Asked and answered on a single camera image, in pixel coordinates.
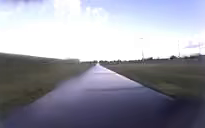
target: road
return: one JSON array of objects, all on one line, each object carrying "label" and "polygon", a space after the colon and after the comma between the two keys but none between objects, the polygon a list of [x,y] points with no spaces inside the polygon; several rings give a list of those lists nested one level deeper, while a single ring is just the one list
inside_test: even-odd
[{"label": "road", "polygon": [[96,65],[12,113],[6,128],[190,128],[199,104]]}]

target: tree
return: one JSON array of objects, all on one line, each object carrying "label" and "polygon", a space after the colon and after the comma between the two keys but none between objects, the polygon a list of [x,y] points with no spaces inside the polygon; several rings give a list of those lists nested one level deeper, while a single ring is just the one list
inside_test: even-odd
[{"label": "tree", "polygon": [[170,57],[170,60],[173,60],[173,59],[177,59],[177,57],[174,56],[174,55],[172,55],[172,56]]}]

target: sky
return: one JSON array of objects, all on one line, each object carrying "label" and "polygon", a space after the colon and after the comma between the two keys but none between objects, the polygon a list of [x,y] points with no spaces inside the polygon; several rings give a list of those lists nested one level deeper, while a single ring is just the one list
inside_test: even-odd
[{"label": "sky", "polygon": [[0,0],[0,52],[129,60],[142,51],[205,54],[205,0]]}]

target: pole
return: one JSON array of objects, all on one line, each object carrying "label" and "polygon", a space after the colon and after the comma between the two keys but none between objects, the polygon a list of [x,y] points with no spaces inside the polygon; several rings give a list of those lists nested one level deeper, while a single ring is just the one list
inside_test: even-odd
[{"label": "pole", "polygon": [[180,44],[179,44],[179,40],[178,40],[178,57],[181,57],[181,51],[180,51]]},{"label": "pole", "polygon": [[144,61],[144,51],[143,51],[143,46],[141,45],[142,47],[142,61]]}]

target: green field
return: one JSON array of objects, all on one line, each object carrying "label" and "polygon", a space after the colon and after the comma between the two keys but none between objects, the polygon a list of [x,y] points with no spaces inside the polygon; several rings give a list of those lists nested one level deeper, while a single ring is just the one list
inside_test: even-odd
[{"label": "green field", "polygon": [[200,99],[205,67],[199,64],[116,64],[105,67],[175,98]]},{"label": "green field", "polygon": [[0,116],[33,102],[90,66],[78,60],[0,54]]}]

